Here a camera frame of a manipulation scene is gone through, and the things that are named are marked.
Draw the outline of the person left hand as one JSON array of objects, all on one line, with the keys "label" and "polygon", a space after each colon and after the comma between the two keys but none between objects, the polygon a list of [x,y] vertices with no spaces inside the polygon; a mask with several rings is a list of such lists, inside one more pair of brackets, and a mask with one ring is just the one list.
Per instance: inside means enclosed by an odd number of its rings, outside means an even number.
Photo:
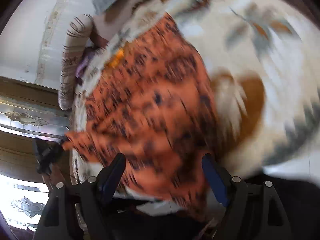
[{"label": "person left hand", "polygon": [[65,178],[63,174],[61,173],[59,166],[56,164],[53,164],[51,166],[52,171],[51,174],[42,174],[43,182],[47,185],[49,191],[52,191],[55,189],[55,186],[59,182],[65,182]]}]

